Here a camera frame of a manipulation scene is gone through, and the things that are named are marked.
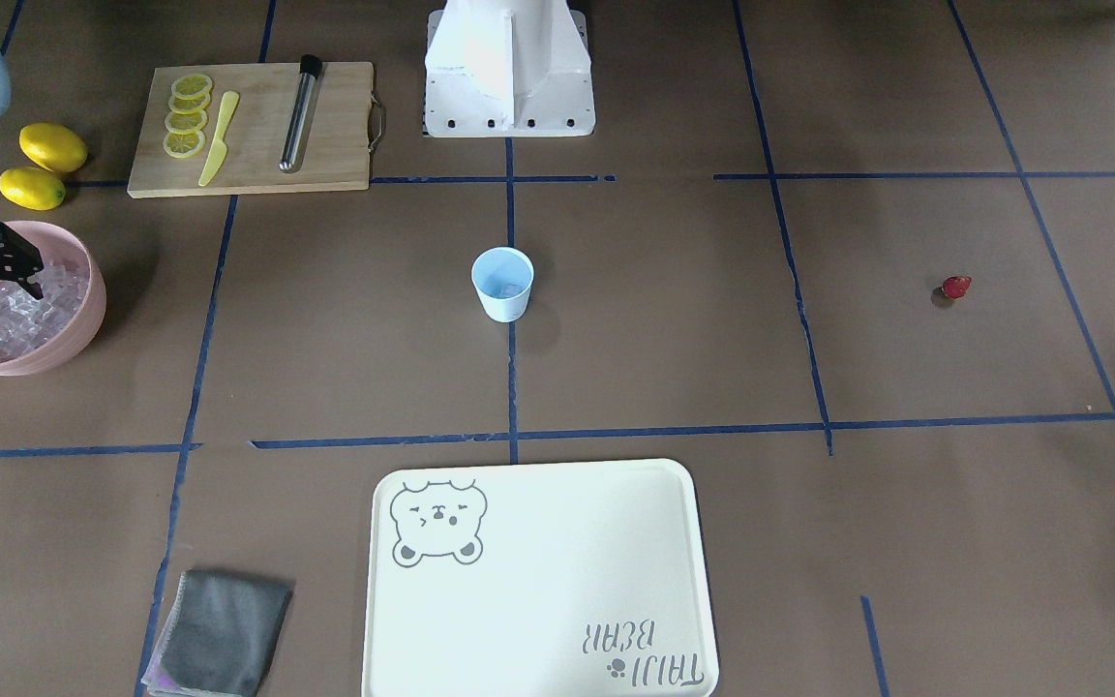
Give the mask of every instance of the bear drawing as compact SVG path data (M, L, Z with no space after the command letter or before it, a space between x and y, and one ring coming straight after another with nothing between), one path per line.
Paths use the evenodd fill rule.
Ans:
M449 481L430 481L417 490L404 485L390 502L399 534L394 560L407 569L424 556L452 555L460 564L479 560L479 521L487 505L474 481L464 487Z

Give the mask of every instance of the white tray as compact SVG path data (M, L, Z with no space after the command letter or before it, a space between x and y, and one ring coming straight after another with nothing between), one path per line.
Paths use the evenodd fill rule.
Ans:
M367 697L705 697L699 512L673 459L390 473L372 495Z

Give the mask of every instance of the lemon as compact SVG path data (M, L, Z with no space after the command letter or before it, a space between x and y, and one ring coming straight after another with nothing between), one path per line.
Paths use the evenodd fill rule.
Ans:
M213 79L204 74L185 75L172 83L172 95L176 99L198 99L213 89Z
M201 97L195 99L183 99L174 97L172 94L168 105L175 114L197 114L197 112L203 110L204 107L210 105L210 94L205 91Z
M204 134L195 133L167 133L163 141L163 151L172 157L186 159L204 149Z
M80 141L80 136L50 123L28 124L20 128L19 148L33 163L52 173L74 173L89 156L88 145Z
M178 134L178 136L198 132L207 123L210 123L210 115L205 114L204 109L195 112L195 114L175 114L174 112L169 112L166 115L166 130Z
M49 211L62 203L67 187L39 167L13 167L0 175L0 191L8 202L33 211Z

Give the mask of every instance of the paper cup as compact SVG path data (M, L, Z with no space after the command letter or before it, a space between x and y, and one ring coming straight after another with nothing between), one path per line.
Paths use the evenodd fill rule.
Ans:
M523 317L535 278L532 260L513 246L495 246L476 258L473 285L481 297L484 313L500 322Z

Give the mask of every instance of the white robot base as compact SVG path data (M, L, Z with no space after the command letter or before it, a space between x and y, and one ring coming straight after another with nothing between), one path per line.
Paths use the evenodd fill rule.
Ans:
M588 19L565 0L448 0L429 14L425 133L588 136Z

